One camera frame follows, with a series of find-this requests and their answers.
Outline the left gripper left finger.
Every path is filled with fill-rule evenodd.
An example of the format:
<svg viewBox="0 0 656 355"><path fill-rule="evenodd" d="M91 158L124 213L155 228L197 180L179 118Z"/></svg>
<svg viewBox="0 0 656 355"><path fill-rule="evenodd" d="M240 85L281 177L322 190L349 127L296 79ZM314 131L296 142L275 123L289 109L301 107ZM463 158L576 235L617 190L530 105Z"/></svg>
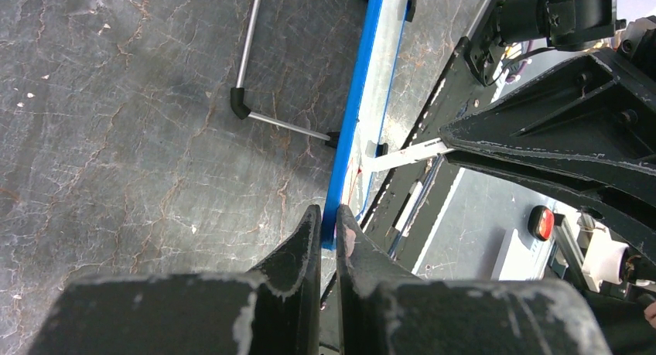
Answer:
<svg viewBox="0 0 656 355"><path fill-rule="evenodd" d="M70 283L31 354L316 354L317 205L242 273L92 275Z"/></svg>

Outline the blue framed whiteboard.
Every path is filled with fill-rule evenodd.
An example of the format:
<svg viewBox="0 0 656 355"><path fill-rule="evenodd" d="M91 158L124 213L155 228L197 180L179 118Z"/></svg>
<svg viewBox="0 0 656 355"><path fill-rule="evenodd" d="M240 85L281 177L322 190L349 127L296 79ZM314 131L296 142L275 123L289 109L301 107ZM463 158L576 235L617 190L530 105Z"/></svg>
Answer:
<svg viewBox="0 0 656 355"><path fill-rule="evenodd" d="M338 207L345 205L355 217L366 210L374 173L398 162L380 141L395 63L405 24L415 16L417 0L367 0L367 11L351 77L343 122L338 132L319 133L253 112L244 102L244 79L255 34L261 0L253 0L237 81L230 89L230 107L241 120L253 118L280 128L323 140L335 157L321 227L323 248L335 248Z"/></svg>

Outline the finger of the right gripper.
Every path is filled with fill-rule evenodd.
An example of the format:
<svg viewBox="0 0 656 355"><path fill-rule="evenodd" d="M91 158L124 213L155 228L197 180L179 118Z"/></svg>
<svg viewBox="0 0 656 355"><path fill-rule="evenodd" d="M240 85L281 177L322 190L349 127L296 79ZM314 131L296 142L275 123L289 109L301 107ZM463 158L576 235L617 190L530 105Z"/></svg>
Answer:
<svg viewBox="0 0 656 355"><path fill-rule="evenodd" d="M573 57L439 129L459 150L655 159L655 82L612 50Z"/></svg>
<svg viewBox="0 0 656 355"><path fill-rule="evenodd" d="M463 150L446 159L585 210L655 260L655 167L650 163Z"/></svg>

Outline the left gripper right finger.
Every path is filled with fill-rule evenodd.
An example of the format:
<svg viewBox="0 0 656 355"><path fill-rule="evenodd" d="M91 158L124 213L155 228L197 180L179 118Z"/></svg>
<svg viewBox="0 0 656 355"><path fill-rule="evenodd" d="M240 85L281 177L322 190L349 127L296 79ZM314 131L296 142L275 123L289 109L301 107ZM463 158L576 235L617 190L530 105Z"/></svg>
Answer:
<svg viewBox="0 0 656 355"><path fill-rule="evenodd" d="M557 280L429 281L391 260L350 208L336 218L342 354L600 354L583 297Z"/></svg>

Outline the red whiteboard marker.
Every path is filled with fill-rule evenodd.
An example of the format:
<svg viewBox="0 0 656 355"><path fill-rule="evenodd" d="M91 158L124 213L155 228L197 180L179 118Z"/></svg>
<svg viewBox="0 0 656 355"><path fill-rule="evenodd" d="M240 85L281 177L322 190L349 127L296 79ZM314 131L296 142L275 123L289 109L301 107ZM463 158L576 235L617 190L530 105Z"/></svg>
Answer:
<svg viewBox="0 0 656 355"><path fill-rule="evenodd" d="M377 158L363 157L360 167L368 172L382 172L453 151L454 149L448 148L441 138L435 138Z"/></svg>

